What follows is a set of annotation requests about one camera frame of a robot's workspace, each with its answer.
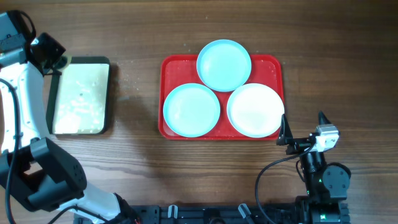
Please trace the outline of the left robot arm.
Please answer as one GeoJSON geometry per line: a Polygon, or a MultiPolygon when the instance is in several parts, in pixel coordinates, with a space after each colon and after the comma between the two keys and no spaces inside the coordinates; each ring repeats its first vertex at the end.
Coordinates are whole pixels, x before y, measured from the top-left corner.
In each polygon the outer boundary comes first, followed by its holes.
{"type": "Polygon", "coordinates": [[[1,186],[7,219],[15,221],[11,200],[16,200],[30,212],[72,212],[76,223],[139,223],[121,196],[91,185],[78,160],[49,138],[47,118],[56,93],[43,102],[44,78],[52,76],[57,86],[69,64],[65,48],[47,33],[38,34],[24,11],[1,13],[1,186]]]}

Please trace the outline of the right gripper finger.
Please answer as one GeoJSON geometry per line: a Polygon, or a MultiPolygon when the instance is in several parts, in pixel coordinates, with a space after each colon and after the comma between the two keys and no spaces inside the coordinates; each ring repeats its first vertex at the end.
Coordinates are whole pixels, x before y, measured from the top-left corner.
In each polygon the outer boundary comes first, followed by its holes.
{"type": "Polygon", "coordinates": [[[318,124],[319,125],[324,125],[324,124],[331,124],[329,119],[325,116],[323,111],[318,112],[318,124]]]}
{"type": "Polygon", "coordinates": [[[287,117],[285,114],[282,115],[281,117],[281,124],[280,124],[280,129],[279,129],[279,135],[278,139],[276,141],[276,144],[279,146],[284,146],[284,145],[292,145],[293,144],[293,135],[290,130],[289,123],[287,121],[287,117]]]}

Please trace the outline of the light blue plate top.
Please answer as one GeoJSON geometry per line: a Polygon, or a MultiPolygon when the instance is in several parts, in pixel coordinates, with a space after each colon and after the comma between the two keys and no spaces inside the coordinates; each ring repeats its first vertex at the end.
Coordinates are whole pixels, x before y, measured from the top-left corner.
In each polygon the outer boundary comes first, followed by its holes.
{"type": "Polygon", "coordinates": [[[197,74],[214,91],[237,89],[248,81],[251,70],[250,55],[233,40],[212,41],[201,49],[197,57],[197,74]]]}

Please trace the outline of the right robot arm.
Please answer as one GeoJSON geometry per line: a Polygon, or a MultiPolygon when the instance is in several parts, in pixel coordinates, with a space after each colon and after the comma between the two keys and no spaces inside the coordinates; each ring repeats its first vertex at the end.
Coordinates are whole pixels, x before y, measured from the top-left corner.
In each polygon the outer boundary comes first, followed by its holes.
{"type": "Polygon", "coordinates": [[[351,171],[337,162],[327,163],[325,153],[336,146],[340,131],[323,112],[318,126],[307,138],[294,138],[287,118],[282,115],[277,144],[287,146],[286,154],[298,156],[306,196],[298,196],[292,205],[290,223],[350,223],[347,191],[351,171]]]}

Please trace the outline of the light blue plate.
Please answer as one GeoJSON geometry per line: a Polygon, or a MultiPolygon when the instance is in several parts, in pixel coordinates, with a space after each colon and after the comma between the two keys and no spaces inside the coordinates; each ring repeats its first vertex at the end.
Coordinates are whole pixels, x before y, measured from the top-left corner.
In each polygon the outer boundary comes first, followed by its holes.
{"type": "Polygon", "coordinates": [[[237,89],[248,81],[251,70],[250,55],[233,40],[212,41],[201,49],[197,57],[197,74],[214,91],[237,89]]]}
{"type": "Polygon", "coordinates": [[[215,93],[198,83],[174,88],[166,97],[162,109],[167,126],[186,138],[209,133],[217,124],[221,106],[215,93]]]}

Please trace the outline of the green yellow sponge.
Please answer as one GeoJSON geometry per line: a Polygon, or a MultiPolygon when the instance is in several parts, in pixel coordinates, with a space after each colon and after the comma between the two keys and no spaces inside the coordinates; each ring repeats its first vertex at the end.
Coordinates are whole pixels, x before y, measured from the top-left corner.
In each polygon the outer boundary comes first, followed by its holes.
{"type": "Polygon", "coordinates": [[[54,64],[54,69],[56,70],[64,70],[67,68],[72,61],[72,56],[70,55],[62,55],[57,63],[54,64]]]}

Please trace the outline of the white plate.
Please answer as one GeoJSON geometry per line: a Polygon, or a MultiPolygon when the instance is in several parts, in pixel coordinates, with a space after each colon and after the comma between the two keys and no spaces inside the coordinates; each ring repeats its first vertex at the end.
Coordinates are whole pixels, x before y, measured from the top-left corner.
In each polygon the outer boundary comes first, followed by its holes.
{"type": "Polygon", "coordinates": [[[226,112],[237,132],[250,138],[264,138],[280,128],[285,108],[282,98],[272,88],[249,83],[232,92],[226,112]]]}

